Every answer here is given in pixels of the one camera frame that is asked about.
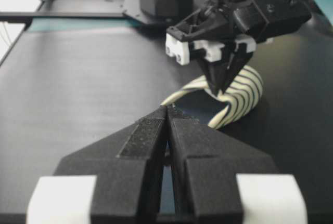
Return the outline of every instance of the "black 3d-printed part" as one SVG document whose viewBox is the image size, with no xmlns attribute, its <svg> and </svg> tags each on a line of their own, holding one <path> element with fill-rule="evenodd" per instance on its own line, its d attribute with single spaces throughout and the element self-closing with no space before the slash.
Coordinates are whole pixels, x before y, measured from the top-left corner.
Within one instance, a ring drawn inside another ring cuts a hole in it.
<svg viewBox="0 0 333 224">
<path fill-rule="evenodd" d="M 54 175 L 97 175 L 92 223 L 137 223 L 158 213 L 166 108 L 64 157 Z"/>
<path fill-rule="evenodd" d="M 242 223 L 237 173 L 277 173 L 273 159 L 197 120 L 169 115 L 177 210 L 196 223 Z"/>
<path fill-rule="evenodd" d="M 257 42 L 297 31 L 311 19 L 311 13 L 301 0 L 254 0 L 258 11 L 266 20 Z"/>
<path fill-rule="evenodd" d="M 260 14 L 254 3 L 237 8 L 234 13 L 234 20 L 237 27 L 251 36 L 256 36 L 263 30 L 266 21 Z"/>
</svg>

